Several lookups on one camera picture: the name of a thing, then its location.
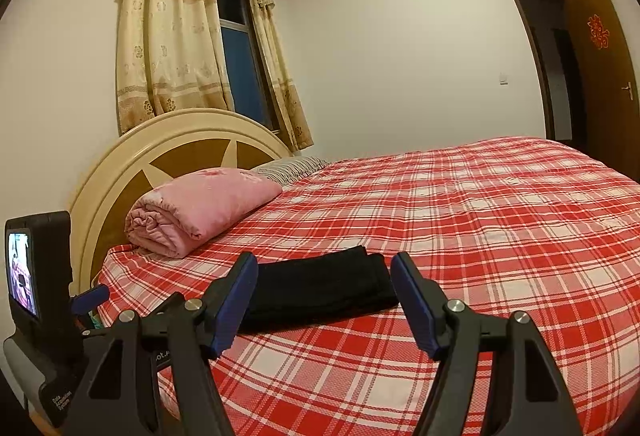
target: red paper-cut decoration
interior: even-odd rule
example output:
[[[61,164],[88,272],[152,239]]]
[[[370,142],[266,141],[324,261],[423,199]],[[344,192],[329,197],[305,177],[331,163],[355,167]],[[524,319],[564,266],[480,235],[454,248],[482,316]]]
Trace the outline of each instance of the red paper-cut decoration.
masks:
[[[591,28],[591,42],[596,44],[596,47],[601,50],[609,47],[609,30],[604,29],[602,19],[594,15],[589,18],[589,27]]]

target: blue gripper pad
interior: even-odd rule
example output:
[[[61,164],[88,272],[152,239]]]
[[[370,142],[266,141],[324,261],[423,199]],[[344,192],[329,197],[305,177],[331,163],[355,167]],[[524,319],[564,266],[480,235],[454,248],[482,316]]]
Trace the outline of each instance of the blue gripper pad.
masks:
[[[100,304],[109,300],[109,288],[104,284],[99,284],[95,288],[76,295],[71,299],[71,313],[74,315],[84,315],[95,310]]]
[[[242,257],[246,257],[246,262],[242,265],[240,273],[236,276],[235,282],[231,285],[231,289],[216,316],[216,334],[211,342],[211,348],[218,356],[228,350],[236,338],[258,280],[258,261],[254,254],[245,252],[241,255]],[[233,268],[229,270],[225,279],[233,278],[233,272]]]
[[[432,360],[436,360],[439,359],[438,355],[442,348],[436,338],[433,313],[416,282],[417,278],[422,279],[422,277],[411,258],[408,255],[404,257],[408,259],[408,263],[413,266],[413,269],[407,266],[407,262],[403,260],[401,254],[397,254],[391,260],[391,283],[396,290],[396,295],[402,310],[404,310],[404,316],[409,322],[418,349],[426,352]]]

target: window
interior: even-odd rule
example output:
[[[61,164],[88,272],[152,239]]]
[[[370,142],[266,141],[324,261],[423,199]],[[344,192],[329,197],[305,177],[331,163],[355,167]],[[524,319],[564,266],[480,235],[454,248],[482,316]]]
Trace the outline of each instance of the window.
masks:
[[[249,0],[218,0],[226,71],[236,112],[277,130],[273,99],[260,59]]]

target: headboard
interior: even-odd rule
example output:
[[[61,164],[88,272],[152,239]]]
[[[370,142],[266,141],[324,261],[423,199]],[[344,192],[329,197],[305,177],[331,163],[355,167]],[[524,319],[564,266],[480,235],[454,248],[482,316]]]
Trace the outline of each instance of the headboard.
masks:
[[[267,128],[219,109],[173,111],[130,130],[92,168],[69,209],[70,292],[89,289],[108,249],[127,244],[124,218],[153,187],[201,169],[252,169],[291,155]]]

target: door frame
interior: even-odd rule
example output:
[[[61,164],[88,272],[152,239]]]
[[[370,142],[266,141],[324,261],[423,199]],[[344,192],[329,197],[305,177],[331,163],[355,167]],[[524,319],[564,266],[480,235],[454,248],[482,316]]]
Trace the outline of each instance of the door frame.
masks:
[[[538,42],[535,35],[531,31],[531,26],[529,24],[529,21],[527,20],[527,15],[522,7],[522,4],[520,3],[520,0],[514,0],[514,2],[516,3],[516,7],[518,8],[518,12],[520,13],[520,18],[522,18],[522,23],[524,24],[524,29],[527,32],[527,37],[529,37],[529,45],[531,46],[533,60],[536,63],[536,70],[538,71],[540,93],[542,94],[542,109],[545,114],[546,139],[555,140],[556,127],[554,124],[553,106],[551,105],[551,92],[549,90],[549,80],[546,76],[546,70],[543,69],[542,58],[540,58],[540,48],[538,47]]]

